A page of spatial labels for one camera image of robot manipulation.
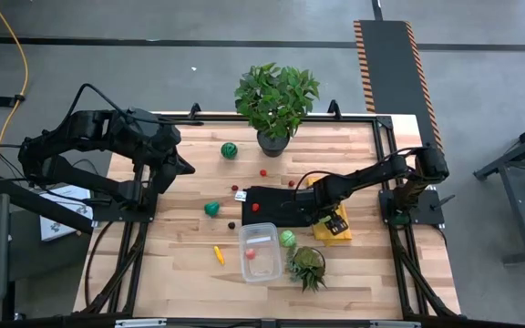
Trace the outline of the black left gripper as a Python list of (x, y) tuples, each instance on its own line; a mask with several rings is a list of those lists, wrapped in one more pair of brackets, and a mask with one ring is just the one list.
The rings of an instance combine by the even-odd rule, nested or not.
[(169, 154), (163, 163), (151, 173), (151, 187), (159, 194), (164, 193), (178, 174), (190, 175), (195, 168), (176, 151)]

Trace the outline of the clear plastic tupperware container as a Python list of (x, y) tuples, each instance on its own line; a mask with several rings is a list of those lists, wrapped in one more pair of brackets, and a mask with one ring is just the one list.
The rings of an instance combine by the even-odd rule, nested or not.
[[(255, 258), (248, 260), (245, 252), (255, 251)], [(258, 223), (239, 229), (239, 255), (242, 277), (246, 282), (267, 282), (283, 274), (283, 259), (279, 235), (272, 223)]]

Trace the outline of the yellow cloth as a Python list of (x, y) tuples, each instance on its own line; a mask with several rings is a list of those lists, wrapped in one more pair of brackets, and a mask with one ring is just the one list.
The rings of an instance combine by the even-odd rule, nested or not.
[[(311, 177), (306, 179), (306, 187), (311, 187), (314, 182), (319, 180), (318, 177)], [(349, 219), (347, 217), (345, 205), (341, 204), (335, 211), (338, 215), (342, 217), (345, 223), (348, 223), (349, 226)], [(312, 226), (312, 231), (314, 233), (314, 238), (317, 241), (321, 241), (324, 246), (330, 247), (330, 246), (336, 246), (336, 245), (349, 245), (351, 244), (351, 240), (353, 239), (351, 229), (348, 227), (347, 230), (339, 233), (339, 234), (332, 234), (326, 226), (323, 223), (318, 223)]]

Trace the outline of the black cloth with white tag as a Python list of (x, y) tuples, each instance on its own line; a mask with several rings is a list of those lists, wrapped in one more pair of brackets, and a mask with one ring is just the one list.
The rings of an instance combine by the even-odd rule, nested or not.
[[(293, 201), (293, 190), (252, 186), (245, 192), (242, 226), (272, 223), (277, 228), (302, 228), (312, 225), (310, 217)], [(256, 212), (252, 211), (253, 203), (260, 205)]]

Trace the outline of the small potted succulent plant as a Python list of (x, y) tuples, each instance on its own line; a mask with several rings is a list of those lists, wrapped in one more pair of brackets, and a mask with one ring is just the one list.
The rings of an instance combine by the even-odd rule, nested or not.
[(286, 253), (286, 270), (292, 282), (302, 284), (302, 292), (317, 292), (325, 287), (325, 259), (317, 249), (303, 246), (290, 247)]

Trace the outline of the leafy green plant, black pot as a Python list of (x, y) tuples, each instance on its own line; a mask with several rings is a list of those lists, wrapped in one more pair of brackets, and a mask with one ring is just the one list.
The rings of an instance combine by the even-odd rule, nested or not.
[(274, 63), (252, 66), (242, 74), (234, 91), (236, 111), (256, 130), (264, 155), (282, 155), (320, 98), (319, 86), (310, 70)]

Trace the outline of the white printed paper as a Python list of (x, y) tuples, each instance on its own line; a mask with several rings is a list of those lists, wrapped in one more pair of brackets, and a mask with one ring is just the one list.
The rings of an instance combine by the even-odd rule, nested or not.
[[(42, 192), (39, 194), (40, 197), (47, 200), (52, 200), (60, 206), (74, 211), (84, 217), (87, 217), (91, 221), (91, 226), (96, 228), (98, 224), (93, 221), (94, 213), (93, 209), (81, 202), (81, 200), (89, 199), (91, 192), (81, 187), (67, 185), (57, 189), (52, 189), (52, 194)], [(40, 217), (40, 237), (41, 241), (52, 241), (60, 237), (64, 237), (68, 234), (74, 233), (77, 230), (70, 228), (67, 225), (59, 223), (54, 220), (50, 220), (47, 217)]]

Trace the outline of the black floor mat, striped edges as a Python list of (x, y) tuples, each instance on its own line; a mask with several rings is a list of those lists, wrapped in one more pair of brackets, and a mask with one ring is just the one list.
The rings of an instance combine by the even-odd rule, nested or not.
[(407, 21), (354, 21), (366, 110), (414, 115), (423, 144), (443, 150), (412, 25)]

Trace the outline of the silver metal bracket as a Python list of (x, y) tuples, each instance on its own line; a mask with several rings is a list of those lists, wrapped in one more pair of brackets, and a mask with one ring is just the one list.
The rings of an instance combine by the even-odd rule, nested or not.
[(422, 328), (421, 323), (408, 321), (371, 321), (368, 328)]
[(166, 318), (131, 318), (116, 320), (114, 328), (165, 328)]

